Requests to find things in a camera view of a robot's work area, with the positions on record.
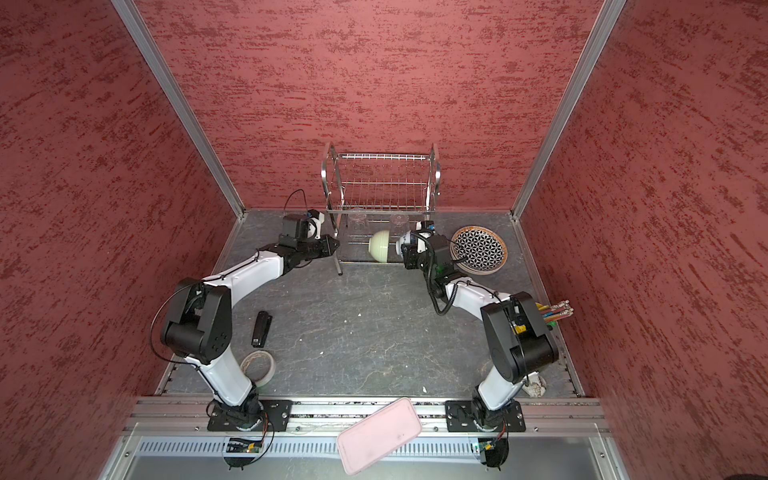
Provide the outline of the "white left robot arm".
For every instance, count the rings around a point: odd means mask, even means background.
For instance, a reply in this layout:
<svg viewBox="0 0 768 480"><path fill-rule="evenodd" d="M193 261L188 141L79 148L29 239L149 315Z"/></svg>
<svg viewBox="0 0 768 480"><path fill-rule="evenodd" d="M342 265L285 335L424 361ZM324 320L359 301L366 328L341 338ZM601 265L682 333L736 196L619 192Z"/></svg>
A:
<svg viewBox="0 0 768 480"><path fill-rule="evenodd" d="M160 342L198 369L219 403L231 408L253 403L257 387L231 349L233 307L298 266L333 256L339 247L328 234L266 245L216 275L181 281L169 299Z"/></svg>

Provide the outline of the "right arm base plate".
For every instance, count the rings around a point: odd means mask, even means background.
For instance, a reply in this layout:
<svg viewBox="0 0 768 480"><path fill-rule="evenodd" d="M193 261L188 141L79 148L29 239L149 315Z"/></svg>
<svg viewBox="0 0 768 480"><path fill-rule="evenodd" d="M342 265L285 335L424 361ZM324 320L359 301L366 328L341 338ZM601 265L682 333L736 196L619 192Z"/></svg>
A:
<svg viewBox="0 0 768 480"><path fill-rule="evenodd" d="M449 400L445 404L449 432L521 433L526 431L521 404L511 400L498 410L489 410L481 400Z"/></svg>

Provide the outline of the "white patterned plate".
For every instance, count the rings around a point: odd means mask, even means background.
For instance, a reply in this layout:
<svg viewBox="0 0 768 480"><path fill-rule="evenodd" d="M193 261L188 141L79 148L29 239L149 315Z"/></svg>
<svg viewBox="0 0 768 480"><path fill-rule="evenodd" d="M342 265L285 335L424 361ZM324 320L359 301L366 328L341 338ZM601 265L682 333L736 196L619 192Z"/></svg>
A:
<svg viewBox="0 0 768 480"><path fill-rule="evenodd" d="M477 225L458 229L450 240L451 255L471 275L491 275L507 262L509 250L494 231Z"/></svg>

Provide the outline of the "blue white porcelain bowl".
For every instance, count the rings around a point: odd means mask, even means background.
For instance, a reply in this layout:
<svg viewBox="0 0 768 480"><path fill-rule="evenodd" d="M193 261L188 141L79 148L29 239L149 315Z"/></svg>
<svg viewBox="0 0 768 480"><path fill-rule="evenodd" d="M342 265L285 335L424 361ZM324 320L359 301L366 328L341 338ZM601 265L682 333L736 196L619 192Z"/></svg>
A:
<svg viewBox="0 0 768 480"><path fill-rule="evenodd" d="M403 247L411 248L413 245L416 245L417 243L418 243L417 236L412 231L407 231L398 238L396 242L396 248L398 251L400 251Z"/></svg>

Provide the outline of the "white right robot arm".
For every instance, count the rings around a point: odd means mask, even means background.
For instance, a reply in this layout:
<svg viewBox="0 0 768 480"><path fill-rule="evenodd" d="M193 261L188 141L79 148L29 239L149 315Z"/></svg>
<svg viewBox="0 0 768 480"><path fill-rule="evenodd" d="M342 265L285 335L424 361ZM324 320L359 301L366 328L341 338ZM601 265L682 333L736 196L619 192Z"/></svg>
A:
<svg viewBox="0 0 768 480"><path fill-rule="evenodd" d="M460 309L481 321L492 360L476 387L482 412L502 410L532 374L558 361L557 342L531 295L501 293L462 274L449 239L426 229L404 234L396 249L406 269L422 272L437 315Z"/></svg>

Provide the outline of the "steel two-tier dish rack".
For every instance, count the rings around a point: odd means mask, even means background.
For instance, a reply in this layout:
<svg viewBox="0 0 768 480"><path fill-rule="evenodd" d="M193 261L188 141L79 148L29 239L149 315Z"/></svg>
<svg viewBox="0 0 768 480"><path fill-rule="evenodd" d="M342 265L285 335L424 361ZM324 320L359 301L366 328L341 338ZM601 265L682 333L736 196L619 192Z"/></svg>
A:
<svg viewBox="0 0 768 480"><path fill-rule="evenodd" d="M330 232L341 242L334 254L336 272L348 264L400 263L398 238L436 210L441 183L439 150L427 152L352 152L325 145L321 183ZM390 231L387 263L368 252L370 237Z"/></svg>

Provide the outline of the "pale green bowl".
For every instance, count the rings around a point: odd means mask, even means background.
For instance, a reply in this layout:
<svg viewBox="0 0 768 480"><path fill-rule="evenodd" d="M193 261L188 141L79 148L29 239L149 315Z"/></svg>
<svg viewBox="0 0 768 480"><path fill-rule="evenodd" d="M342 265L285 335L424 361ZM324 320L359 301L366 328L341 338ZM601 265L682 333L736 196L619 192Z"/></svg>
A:
<svg viewBox="0 0 768 480"><path fill-rule="evenodd" d="M374 233L368 242L368 252L378 263L387 263L389 255L390 231L380 230Z"/></svg>

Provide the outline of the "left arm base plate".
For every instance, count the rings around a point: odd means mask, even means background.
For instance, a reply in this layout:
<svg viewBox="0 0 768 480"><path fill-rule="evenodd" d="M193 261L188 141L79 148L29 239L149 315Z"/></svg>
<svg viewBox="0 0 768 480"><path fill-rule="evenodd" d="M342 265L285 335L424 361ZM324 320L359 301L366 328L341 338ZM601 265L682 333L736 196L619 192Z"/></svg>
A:
<svg viewBox="0 0 768 480"><path fill-rule="evenodd" d="M255 400L249 405L229 406L212 400L206 407L210 432L284 432L294 405L290 400Z"/></svg>

